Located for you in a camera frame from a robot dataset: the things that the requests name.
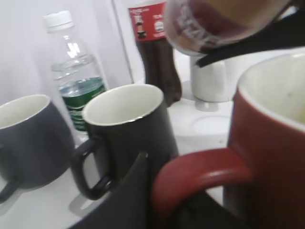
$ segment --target cola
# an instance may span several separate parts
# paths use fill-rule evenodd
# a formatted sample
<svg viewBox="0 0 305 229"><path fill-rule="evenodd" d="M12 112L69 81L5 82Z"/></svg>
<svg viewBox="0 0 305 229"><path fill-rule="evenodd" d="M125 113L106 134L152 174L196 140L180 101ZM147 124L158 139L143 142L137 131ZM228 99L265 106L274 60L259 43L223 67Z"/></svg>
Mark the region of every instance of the cola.
<svg viewBox="0 0 305 229"><path fill-rule="evenodd" d="M173 47L197 56L257 33L290 4L291 0L168 0L164 27Z"/></svg>
<svg viewBox="0 0 305 229"><path fill-rule="evenodd" d="M132 27L145 70L145 83L159 87L167 106L181 99L181 82L174 65L173 48L165 37L160 0L141 1L129 8Z"/></svg>

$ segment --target white cup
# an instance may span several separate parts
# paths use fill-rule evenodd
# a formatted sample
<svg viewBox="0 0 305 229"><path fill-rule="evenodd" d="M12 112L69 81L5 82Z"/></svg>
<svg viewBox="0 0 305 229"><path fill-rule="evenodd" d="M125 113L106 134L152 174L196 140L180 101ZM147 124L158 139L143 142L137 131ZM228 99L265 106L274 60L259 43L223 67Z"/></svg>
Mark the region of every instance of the white cup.
<svg viewBox="0 0 305 229"><path fill-rule="evenodd" d="M286 54L289 51L258 52L233 57L199 68L196 62L201 57L191 57L191 87L193 95L207 102L231 101L237 82L250 66L263 60Z"/></svg>

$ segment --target plastic bottle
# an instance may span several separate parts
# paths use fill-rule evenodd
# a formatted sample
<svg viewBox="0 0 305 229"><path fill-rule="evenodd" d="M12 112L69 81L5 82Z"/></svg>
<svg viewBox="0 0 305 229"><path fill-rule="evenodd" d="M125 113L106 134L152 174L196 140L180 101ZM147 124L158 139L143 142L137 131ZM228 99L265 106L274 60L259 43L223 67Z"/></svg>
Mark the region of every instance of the plastic bottle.
<svg viewBox="0 0 305 229"><path fill-rule="evenodd" d="M55 81L83 142L87 136L81 112L94 97L106 91L101 71L87 45L78 37L69 11L43 17L51 37Z"/></svg>
<svg viewBox="0 0 305 229"><path fill-rule="evenodd" d="M291 0L168 0L164 27L171 45L187 55L238 42L263 29Z"/></svg>
<svg viewBox="0 0 305 229"><path fill-rule="evenodd" d="M129 13L143 60L145 82L159 87L167 106L181 99L182 88L173 62L173 48L163 26L165 0L130 0Z"/></svg>

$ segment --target red mug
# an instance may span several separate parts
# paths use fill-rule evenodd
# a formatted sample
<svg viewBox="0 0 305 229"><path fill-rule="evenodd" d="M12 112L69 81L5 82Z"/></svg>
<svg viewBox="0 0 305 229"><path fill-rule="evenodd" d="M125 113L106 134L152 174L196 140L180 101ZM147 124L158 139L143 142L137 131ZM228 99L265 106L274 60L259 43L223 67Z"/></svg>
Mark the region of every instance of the red mug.
<svg viewBox="0 0 305 229"><path fill-rule="evenodd" d="M228 147L162 168L152 189L159 219L168 220L191 195L224 186L224 207L251 228L305 228L304 66L304 54L288 54L243 74Z"/></svg>

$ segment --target red mug handle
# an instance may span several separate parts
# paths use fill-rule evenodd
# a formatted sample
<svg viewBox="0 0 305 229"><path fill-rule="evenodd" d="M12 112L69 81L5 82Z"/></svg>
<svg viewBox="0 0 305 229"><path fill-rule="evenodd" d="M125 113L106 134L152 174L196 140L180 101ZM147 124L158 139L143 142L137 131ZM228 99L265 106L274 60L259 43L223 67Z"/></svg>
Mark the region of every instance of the red mug handle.
<svg viewBox="0 0 305 229"><path fill-rule="evenodd" d="M178 157L154 181L152 207L166 221L189 196L221 185L250 183L252 171L232 149L214 149Z"/></svg>

